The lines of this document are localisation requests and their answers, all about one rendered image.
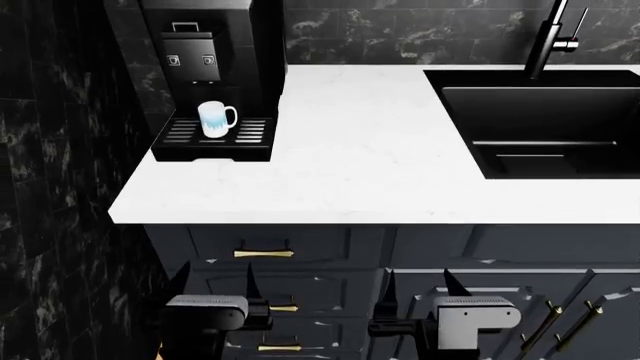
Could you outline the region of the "black slotted drip tray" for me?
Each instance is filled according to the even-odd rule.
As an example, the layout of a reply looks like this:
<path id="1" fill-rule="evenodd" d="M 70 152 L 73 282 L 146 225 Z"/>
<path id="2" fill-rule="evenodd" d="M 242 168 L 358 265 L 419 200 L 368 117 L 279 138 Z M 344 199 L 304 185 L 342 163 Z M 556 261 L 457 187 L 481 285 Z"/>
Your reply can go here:
<path id="1" fill-rule="evenodd" d="M 206 137 L 195 118 L 174 118 L 164 126 L 157 143 L 171 146 L 268 146 L 277 121 L 271 118 L 241 118 L 220 138 Z"/>

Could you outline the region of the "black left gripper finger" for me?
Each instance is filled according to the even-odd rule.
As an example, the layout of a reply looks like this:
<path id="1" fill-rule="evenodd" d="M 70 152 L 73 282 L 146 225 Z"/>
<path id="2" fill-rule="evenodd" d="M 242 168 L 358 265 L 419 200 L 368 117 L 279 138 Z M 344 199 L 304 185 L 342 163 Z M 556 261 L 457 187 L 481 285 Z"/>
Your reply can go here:
<path id="1" fill-rule="evenodd" d="M 246 299 L 250 303 L 265 302 L 255 281 L 252 263 L 248 263 L 246 272 Z"/>
<path id="2" fill-rule="evenodd" d="M 165 299 L 170 301 L 175 296 L 182 295 L 188 282 L 191 271 L 191 263 L 187 261 L 171 278 L 165 288 Z"/>

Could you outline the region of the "black chrome sink faucet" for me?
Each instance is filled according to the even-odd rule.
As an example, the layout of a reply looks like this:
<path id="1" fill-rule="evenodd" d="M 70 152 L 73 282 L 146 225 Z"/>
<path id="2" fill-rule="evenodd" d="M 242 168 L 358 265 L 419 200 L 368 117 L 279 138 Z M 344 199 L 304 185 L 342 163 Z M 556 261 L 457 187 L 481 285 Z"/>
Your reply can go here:
<path id="1" fill-rule="evenodd" d="M 553 52 L 573 53 L 579 47 L 578 32 L 589 8 L 584 8 L 580 20 L 569 37 L 560 37 L 562 16 L 569 0 L 554 0 L 549 17 L 541 23 L 533 47 L 525 64 L 524 72 L 530 80 L 537 80 Z"/>

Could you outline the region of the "dark blue cabinet door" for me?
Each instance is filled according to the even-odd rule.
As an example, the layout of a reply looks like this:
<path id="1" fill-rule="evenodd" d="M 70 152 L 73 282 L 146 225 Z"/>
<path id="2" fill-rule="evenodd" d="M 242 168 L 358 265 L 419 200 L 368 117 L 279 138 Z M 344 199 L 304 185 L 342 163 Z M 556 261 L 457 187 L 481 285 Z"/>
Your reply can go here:
<path id="1" fill-rule="evenodd" d="M 640 271 L 597 270 L 584 299 L 603 309 L 572 341 L 576 360 L 640 360 Z"/>
<path id="2" fill-rule="evenodd" d="M 538 360 L 551 340 L 549 329 L 568 314 L 568 306 L 585 286 L 586 269 L 452 269 L 455 278 L 474 296 L 501 296 L 512 302 L 522 319 L 513 329 L 479 335 L 481 360 Z M 399 315 L 424 318 L 434 311 L 433 300 L 448 294 L 443 271 L 424 269 L 395 272 Z M 529 338 L 548 314 L 545 301 L 563 308 L 563 314 L 528 352 L 521 352 L 521 335 Z"/>

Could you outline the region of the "black coffee machine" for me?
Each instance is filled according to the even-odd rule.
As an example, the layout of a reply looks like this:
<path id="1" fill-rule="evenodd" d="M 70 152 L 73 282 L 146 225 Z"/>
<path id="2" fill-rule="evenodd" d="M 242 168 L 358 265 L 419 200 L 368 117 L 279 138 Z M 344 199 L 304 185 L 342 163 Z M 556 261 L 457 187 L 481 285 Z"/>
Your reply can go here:
<path id="1" fill-rule="evenodd" d="M 268 161 L 268 146 L 157 143 L 169 119 L 199 119 L 206 101 L 241 118 L 278 121 L 287 74 L 283 0 L 104 0 L 131 80 L 154 136 L 157 161 Z M 169 66 L 166 56 L 179 56 Z M 205 65 L 203 56 L 214 56 Z"/>

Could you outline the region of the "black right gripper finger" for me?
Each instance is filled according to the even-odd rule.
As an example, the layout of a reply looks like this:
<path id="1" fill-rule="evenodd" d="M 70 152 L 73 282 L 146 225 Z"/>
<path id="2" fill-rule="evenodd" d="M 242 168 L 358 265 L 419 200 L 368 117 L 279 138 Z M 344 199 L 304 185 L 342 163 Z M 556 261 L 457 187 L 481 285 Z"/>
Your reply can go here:
<path id="1" fill-rule="evenodd" d="M 444 269 L 443 276 L 448 296 L 469 296 L 469 291 L 455 278 L 449 269 Z"/>
<path id="2" fill-rule="evenodd" d="M 378 302 L 378 319 L 393 320 L 397 318 L 398 302 L 396 297 L 395 272 L 389 271 L 388 283 L 382 299 Z"/>

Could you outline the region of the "dark blue cabinet drawer front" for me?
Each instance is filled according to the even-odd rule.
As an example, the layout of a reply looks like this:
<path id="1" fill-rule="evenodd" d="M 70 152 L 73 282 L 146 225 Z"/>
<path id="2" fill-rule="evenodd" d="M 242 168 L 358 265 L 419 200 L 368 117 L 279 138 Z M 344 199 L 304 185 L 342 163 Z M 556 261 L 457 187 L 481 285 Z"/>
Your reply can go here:
<path id="1" fill-rule="evenodd" d="M 225 349 L 257 351 L 260 344 L 300 344 L 302 351 L 359 352 L 364 347 L 368 320 L 363 318 L 279 317 L 270 330 L 229 332 Z"/>
<path id="2" fill-rule="evenodd" d="M 247 267 L 198 269 L 185 291 L 194 294 L 246 294 Z M 297 305 L 280 317 L 366 317 L 379 293 L 378 269 L 253 269 L 255 281 L 269 305 Z"/>
<path id="3" fill-rule="evenodd" d="M 382 227 L 345 225 L 193 225 L 189 235 L 207 263 L 336 264 L 367 267 L 378 263 Z M 240 250 L 292 250 L 293 257 L 233 257 Z"/>

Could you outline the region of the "dark blue false drawer panel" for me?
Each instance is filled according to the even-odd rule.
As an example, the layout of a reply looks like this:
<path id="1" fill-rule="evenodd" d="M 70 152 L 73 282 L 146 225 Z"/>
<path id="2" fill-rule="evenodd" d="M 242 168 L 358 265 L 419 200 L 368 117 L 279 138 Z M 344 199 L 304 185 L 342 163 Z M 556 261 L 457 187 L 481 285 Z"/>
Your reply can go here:
<path id="1" fill-rule="evenodd" d="M 390 265 L 640 263 L 640 225 L 424 224 L 398 228 Z"/>

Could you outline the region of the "white blue ceramic mug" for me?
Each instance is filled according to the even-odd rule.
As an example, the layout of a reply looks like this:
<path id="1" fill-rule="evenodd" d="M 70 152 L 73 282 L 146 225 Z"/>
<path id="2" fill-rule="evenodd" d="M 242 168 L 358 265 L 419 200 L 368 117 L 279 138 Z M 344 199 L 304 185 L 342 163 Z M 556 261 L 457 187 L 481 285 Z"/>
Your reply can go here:
<path id="1" fill-rule="evenodd" d="M 225 106 L 220 101 L 206 101 L 197 107 L 203 134 L 217 139 L 224 137 L 238 122 L 239 116 L 235 107 Z M 227 112 L 233 113 L 233 121 L 227 119 Z"/>

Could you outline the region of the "black kitchen sink basin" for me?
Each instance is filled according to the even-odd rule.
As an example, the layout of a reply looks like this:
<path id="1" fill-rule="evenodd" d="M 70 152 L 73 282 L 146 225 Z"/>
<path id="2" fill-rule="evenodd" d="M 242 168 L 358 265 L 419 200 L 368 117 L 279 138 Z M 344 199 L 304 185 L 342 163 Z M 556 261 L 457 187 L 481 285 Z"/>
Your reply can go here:
<path id="1" fill-rule="evenodd" d="M 640 179 L 633 71 L 424 74 L 486 179 Z"/>

